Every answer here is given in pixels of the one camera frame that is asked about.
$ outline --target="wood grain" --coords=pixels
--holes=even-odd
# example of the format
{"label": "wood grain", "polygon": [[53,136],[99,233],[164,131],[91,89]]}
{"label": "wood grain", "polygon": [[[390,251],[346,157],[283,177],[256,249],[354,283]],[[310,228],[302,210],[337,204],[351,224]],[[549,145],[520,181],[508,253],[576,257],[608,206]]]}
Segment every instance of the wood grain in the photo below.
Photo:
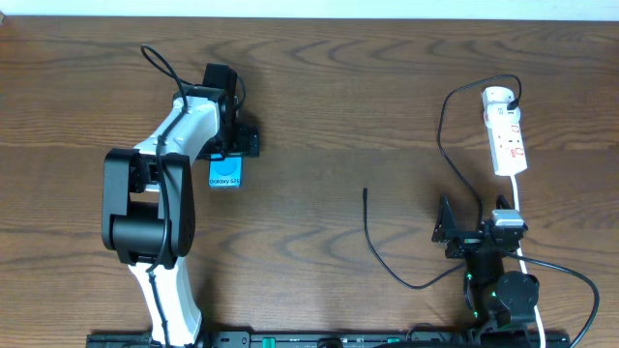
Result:
{"label": "wood grain", "polygon": [[[421,283],[449,268],[430,242],[440,193],[461,223],[475,205],[440,157],[440,106],[496,73],[524,83],[529,170],[519,178],[525,253],[585,273],[602,308],[582,346],[619,340],[619,26],[517,21],[8,17],[0,28],[0,346],[83,346],[143,331],[137,283],[101,241],[103,157],[162,121],[173,82],[139,54],[153,45],[185,79],[230,64],[244,117],[263,137],[239,190],[193,169],[192,290],[207,321],[255,330],[405,330],[470,323],[461,275],[402,288],[376,247]],[[444,143],[486,206],[492,175],[480,91],[454,98]],[[575,278],[538,267],[549,329],[574,336],[592,303]]]}

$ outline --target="plug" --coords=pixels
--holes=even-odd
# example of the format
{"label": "plug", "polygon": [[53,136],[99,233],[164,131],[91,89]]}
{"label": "plug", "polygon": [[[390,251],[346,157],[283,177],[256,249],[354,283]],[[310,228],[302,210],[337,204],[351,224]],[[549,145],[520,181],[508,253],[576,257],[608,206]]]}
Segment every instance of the plug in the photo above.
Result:
{"label": "plug", "polygon": [[517,107],[514,92],[505,87],[488,87],[482,93],[482,102],[494,174],[513,176],[525,170],[527,164],[520,132],[520,108]]}

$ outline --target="power strip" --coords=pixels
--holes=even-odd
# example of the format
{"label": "power strip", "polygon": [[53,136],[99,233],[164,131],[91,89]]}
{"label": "power strip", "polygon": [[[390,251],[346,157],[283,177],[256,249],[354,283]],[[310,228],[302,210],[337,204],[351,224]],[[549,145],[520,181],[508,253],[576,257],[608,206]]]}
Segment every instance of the power strip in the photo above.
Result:
{"label": "power strip", "polygon": [[520,108],[508,109],[508,104],[514,101],[514,92],[505,87],[488,87],[482,93],[482,101],[494,174],[514,176],[527,168]]}

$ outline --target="robotic arm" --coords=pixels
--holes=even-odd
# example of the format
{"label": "robotic arm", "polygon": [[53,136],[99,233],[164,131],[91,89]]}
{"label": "robotic arm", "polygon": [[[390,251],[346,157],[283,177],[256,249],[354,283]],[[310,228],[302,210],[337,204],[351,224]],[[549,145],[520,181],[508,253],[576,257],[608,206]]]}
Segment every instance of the robotic arm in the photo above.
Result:
{"label": "robotic arm", "polygon": [[[257,129],[236,122],[236,81],[236,72],[228,66],[207,65],[202,85],[183,86],[186,114],[177,92],[172,110],[151,136],[133,149],[112,149],[104,162],[103,243],[116,250],[137,278],[153,319],[152,339],[166,342],[167,331],[172,346],[195,343],[201,324],[185,262],[195,231],[191,167],[211,156],[226,160],[259,155]],[[162,249],[162,195],[159,203],[148,203],[131,193],[160,191],[156,149],[165,131],[160,156],[170,225]],[[156,261],[160,265],[149,275]]]}

